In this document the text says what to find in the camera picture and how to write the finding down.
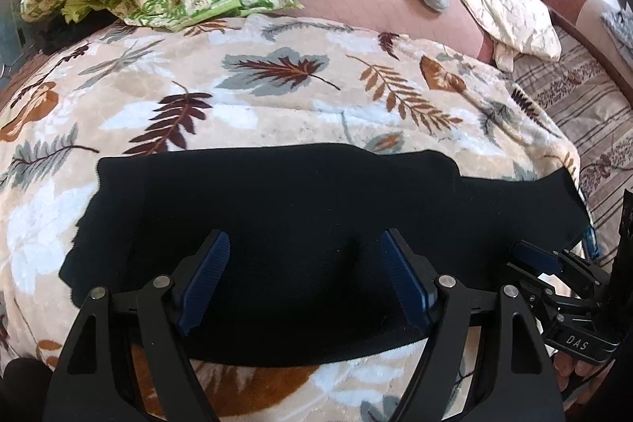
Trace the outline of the person's right hand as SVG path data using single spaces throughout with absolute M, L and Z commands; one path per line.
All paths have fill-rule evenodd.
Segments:
M 568 390 L 570 382 L 577 379 L 579 386 L 572 389 L 571 395 L 563 401 L 563 409 L 570 413 L 573 409 L 584 408 L 595 392 L 601 387 L 604 379 L 613 368 L 614 363 L 591 365 L 577 360 L 562 351 L 553 355 L 553 369 L 555 370 L 557 385 L 561 392 Z

